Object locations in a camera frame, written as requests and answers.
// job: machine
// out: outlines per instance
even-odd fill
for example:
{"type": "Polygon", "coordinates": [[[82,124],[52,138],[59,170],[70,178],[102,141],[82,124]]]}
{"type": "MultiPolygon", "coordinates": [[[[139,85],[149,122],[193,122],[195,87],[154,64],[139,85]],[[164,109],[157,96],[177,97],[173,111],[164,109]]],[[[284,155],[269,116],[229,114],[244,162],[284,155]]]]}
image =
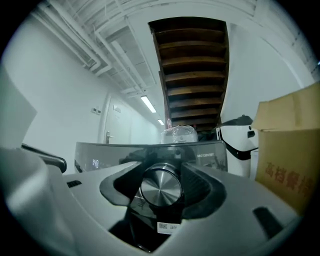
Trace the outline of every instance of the machine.
{"type": "Polygon", "coordinates": [[[25,149],[0,150],[10,212],[51,255],[267,255],[296,212],[233,175],[220,141],[78,143],[81,173],[62,175],[25,149]]]}
{"type": "Polygon", "coordinates": [[[213,131],[215,140],[226,144],[228,172],[242,176],[250,176],[251,151],[258,148],[258,132],[251,127],[253,120],[242,115],[218,125],[213,131]]]}

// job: silver cylinder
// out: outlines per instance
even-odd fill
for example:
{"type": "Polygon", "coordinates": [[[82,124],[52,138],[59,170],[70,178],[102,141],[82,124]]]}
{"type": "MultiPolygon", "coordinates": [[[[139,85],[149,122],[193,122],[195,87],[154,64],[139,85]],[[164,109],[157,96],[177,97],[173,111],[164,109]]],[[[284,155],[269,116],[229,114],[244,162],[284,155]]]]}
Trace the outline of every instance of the silver cylinder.
{"type": "Polygon", "coordinates": [[[182,187],[175,167],[168,163],[157,163],[145,171],[141,183],[141,194],[151,205],[168,207],[179,200],[182,187]]]}

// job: cardboard box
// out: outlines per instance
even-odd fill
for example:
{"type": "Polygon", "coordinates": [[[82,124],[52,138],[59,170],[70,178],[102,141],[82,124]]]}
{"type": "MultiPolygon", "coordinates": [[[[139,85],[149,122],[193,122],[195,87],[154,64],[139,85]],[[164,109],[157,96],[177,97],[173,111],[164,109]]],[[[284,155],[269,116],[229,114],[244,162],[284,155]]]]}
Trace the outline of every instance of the cardboard box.
{"type": "Polygon", "coordinates": [[[303,215],[320,176],[320,83],[260,102],[255,180],[303,215]]]}

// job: white plastic surface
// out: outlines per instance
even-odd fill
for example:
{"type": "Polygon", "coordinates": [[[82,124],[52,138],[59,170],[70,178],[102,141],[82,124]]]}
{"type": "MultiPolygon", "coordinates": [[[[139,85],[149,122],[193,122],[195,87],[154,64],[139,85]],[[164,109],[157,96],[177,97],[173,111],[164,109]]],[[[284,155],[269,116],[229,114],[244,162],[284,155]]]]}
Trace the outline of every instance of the white plastic surface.
{"type": "Polygon", "coordinates": [[[239,151],[249,151],[258,147],[258,131],[249,129],[250,125],[230,125],[220,127],[223,140],[239,151]],[[255,135],[248,138],[248,132],[254,131],[255,135]]]}
{"type": "Polygon", "coordinates": [[[198,141],[196,130],[190,125],[175,126],[161,133],[161,144],[191,143],[198,141]]]}

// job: wooden staircase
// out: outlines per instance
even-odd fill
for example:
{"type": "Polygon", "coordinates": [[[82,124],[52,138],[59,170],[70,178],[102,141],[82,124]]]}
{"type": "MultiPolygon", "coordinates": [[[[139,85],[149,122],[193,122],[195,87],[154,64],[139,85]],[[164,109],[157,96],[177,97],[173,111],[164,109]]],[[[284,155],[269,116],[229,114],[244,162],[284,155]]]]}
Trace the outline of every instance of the wooden staircase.
{"type": "Polygon", "coordinates": [[[175,17],[149,23],[160,64],[166,125],[209,132],[220,122],[229,73],[226,23],[175,17]]]}

